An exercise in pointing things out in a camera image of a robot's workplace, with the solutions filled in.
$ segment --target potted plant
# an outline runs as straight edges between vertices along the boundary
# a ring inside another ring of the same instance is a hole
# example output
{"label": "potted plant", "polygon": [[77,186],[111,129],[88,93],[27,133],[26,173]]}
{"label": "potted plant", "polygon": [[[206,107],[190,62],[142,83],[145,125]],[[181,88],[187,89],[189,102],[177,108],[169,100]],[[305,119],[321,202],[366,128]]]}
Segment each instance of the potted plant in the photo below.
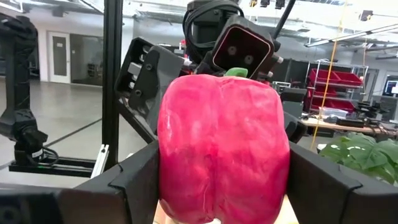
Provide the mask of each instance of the potted plant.
{"label": "potted plant", "polygon": [[319,155],[390,184],[398,182],[398,143],[376,142],[361,133],[349,133],[327,144]]}

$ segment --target red bell pepper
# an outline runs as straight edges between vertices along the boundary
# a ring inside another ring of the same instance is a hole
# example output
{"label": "red bell pepper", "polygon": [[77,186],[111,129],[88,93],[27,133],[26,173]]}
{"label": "red bell pepper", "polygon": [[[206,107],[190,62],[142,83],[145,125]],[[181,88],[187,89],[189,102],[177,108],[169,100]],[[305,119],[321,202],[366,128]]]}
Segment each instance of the red bell pepper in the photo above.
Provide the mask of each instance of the red bell pepper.
{"label": "red bell pepper", "polygon": [[160,204],[189,224],[274,223],[289,173],[279,95],[239,77],[188,75],[160,106]]}

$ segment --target wooden surface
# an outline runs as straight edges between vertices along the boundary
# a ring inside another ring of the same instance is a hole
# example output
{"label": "wooden surface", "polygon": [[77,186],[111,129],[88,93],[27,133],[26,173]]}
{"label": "wooden surface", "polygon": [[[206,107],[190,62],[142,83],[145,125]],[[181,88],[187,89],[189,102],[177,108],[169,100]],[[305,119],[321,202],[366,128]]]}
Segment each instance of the wooden surface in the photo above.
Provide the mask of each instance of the wooden surface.
{"label": "wooden surface", "polygon": [[[162,207],[158,204],[154,223],[174,224],[176,222],[174,222],[171,218],[169,218],[162,210]],[[211,222],[211,224],[220,224],[220,223],[221,222],[218,220]],[[284,198],[284,202],[282,204],[282,208],[280,210],[278,219],[275,221],[274,224],[299,224],[287,196],[285,196]]]}
{"label": "wooden surface", "polygon": [[[302,119],[302,123],[304,123],[305,125],[307,125],[308,127],[315,127],[318,124],[318,119],[316,118],[309,118],[309,119]],[[389,132],[389,131],[385,131],[385,130],[380,130],[379,128],[356,128],[356,127],[348,127],[348,126],[341,126],[341,125],[337,125],[337,124],[331,124],[331,123],[326,123],[322,120],[319,120],[319,124],[318,124],[319,128],[330,128],[330,129],[335,129],[335,130],[340,130],[340,131],[355,131],[355,132],[359,132],[359,133],[388,133],[391,135],[396,135],[397,133],[393,133],[393,132]]]}

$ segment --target white door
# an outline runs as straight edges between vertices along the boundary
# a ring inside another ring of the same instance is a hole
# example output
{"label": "white door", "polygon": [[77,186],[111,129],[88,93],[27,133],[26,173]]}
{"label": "white door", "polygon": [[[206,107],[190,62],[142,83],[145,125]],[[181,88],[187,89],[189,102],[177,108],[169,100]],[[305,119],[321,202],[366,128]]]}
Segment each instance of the white door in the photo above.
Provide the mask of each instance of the white door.
{"label": "white door", "polygon": [[49,32],[50,81],[70,83],[69,34]]}

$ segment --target red storage bin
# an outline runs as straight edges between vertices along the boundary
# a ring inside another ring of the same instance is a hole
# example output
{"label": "red storage bin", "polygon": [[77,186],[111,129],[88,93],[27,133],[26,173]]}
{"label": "red storage bin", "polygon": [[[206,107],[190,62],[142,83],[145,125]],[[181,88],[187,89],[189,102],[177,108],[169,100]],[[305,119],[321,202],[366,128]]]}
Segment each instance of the red storage bin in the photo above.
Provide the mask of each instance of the red storage bin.
{"label": "red storage bin", "polygon": [[[328,70],[320,70],[318,71],[318,78],[317,78],[317,84],[320,83],[326,83],[328,80]],[[317,69],[313,68],[311,69],[310,73],[310,81],[311,83],[315,83],[315,78],[317,77]],[[339,84],[340,78],[335,74],[335,72],[330,73],[330,79],[329,79],[329,84]]]}
{"label": "red storage bin", "polygon": [[335,109],[345,110],[350,113],[354,112],[354,110],[355,110],[354,104],[352,104],[352,102],[350,102],[350,101],[331,100],[331,103],[333,104],[333,108],[335,108]]}
{"label": "red storage bin", "polygon": [[361,86],[362,80],[351,72],[334,72],[340,79],[339,84]]}
{"label": "red storage bin", "polygon": [[[319,107],[321,107],[321,105],[322,105],[322,100],[323,99],[321,99],[321,98],[313,98],[312,99],[311,109],[319,110]],[[331,100],[326,99],[325,100],[325,104],[323,105],[323,107],[334,108],[334,105],[333,105]]]}
{"label": "red storage bin", "polygon": [[[316,95],[316,96],[322,96],[323,97],[323,94],[325,94],[325,86],[320,86],[320,85],[317,86],[315,88],[315,91],[313,92],[313,94]],[[307,96],[308,97],[312,96],[312,90],[308,90]],[[329,96],[329,97],[337,96],[337,92],[336,92],[336,90],[333,87],[329,86],[328,87],[328,91],[326,92],[326,96]]]}

